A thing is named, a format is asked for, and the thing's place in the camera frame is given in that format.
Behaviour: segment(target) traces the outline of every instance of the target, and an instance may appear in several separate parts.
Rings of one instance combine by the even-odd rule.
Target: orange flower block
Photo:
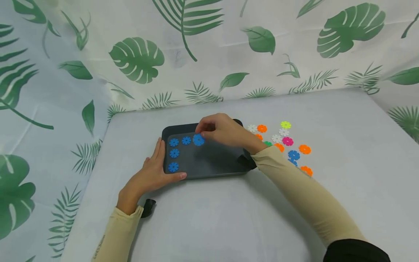
[[[281,144],[279,144],[279,143],[276,143],[274,146],[276,146],[277,148],[279,148],[279,150],[280,150],[281,152],[283,152],[283,151],[284,151],[284,146],[283,146],[283,145],[281,145]]]
[[[311,148],[308,145],[300,145],[298,149],[300,150],[301,153],[305,155],[308,155],[311,153]]]
[[[313,175],[313,171],[311,171],[311,168],[309,168],[308,166],[302,166],[300,169],[309,176]]]
[[[258,131],[260,133],[265,133],[268,130],[268,128],[265,125],[258,125]]]

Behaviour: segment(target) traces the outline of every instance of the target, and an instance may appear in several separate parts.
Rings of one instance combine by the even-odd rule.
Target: tray
[[[234,121],[243,126],[240,120]],[[163,130],[162,139],[166,143],[165,173],[186,172],[186,179],[201,179],[240,175],[256,167],[245,149],[225,146],[195,134],[197,125],[169,126]]]

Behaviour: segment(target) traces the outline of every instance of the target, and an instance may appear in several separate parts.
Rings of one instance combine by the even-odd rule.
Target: plastic snowflake piece
[[[309,176],[313,175],[313,171],[308,166],[302,166],[300,169],[301,171],[305,172]]]
[[[301,153],[308,155],[311,153],[311,148],[308,145],[300,145],[299,148]]]
[[[176,162],[172,162],[169,164],[167,168],[170,172],[176,172],[179,169],[179,164]]]
[[[285,129],[285,128],[281,128],[281,129],[279,130],[279,134],[280,134],[281,136],[283,136],[283,137],[287,137],[287,136],[290,134],[290,131],[289,131],[289,130],[287,130],[287,129]]]
[[[291,128],[291,123],[288,121],[282,121],[281,122],[281,127],[284,129],[290,129]]]
[[[182,144],[189,145],[191,143],[192,139],[190,137],[184,137],[182,138]]]
[[[280,135],[273,135],[273,136],[271,137],[271,139],[272,139],[272,141],[273,141],[274,143],[280,143],[280,142],[282,141],[282,136],[280,136]]]
[[[174,148],[175,146],[179,145],[179,140],[176,138],[170,139],[169,145]]]
[[[298,166],[297,165],[297,162],[294,159],[288,159],[288,161],[291,162],[291,163],[293,163],[295,166]]]
[[[171,158],[177,158],[179,156],[179,153],[179,149],[175,148],[170,151],[169,155]]]
[[[192,138],[192,141],[194,142],[195,145],[200,146],[204,144],[205,139],[201,136],[201,134],[195,134],[194,137]]]
[[[298,159],[300,159],[300,153],[298,153],[295,150],[290,150],[288,152],[288,157],[292,160],[298,160]]]
[[[248,125],[247,130],[252,133],[256,133],[258,131],[258,127],[255,125]]]
[[[276,143],[274,146],[276,146],[277,148],[279,148],[279,150],[281,151],[281,153],[285,150],[284,146],[281,144]]]
[[[258,125],[258,131],[260,133],[265,133],[266,131],[268,131],[268,128],[266,127],[266,125]]]
[[[294,140],[292,140],[290,137],[284,137],[282,139],[282,143],[286,146],[292,146],[294,144]]]

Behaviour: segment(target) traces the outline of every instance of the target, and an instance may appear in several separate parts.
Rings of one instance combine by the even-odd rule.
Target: table surface
[[[106,133],[63,262],[89,261],[118,191],[150,156],[169,125],[225,112],[244,126],[292,124],[299,166],[347,209],[392,261],[414,261],[419,246],[419,146],[364,92],[343,89],[116,115]],[[145,197],[157,201],[137,230],[131,261],[321,261],[309,225],[257,169],[244,176],[183,181]]]

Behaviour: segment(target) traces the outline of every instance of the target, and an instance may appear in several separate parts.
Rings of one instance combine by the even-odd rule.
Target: forearm
[[[142,212],[140,206],[131,215],[115,208],[92,262],[127,261]]]
[[[258,168],[328,246],[339,239],[365,238],[340,203],[316,180],[285,159],[274,146],[252,156]]]

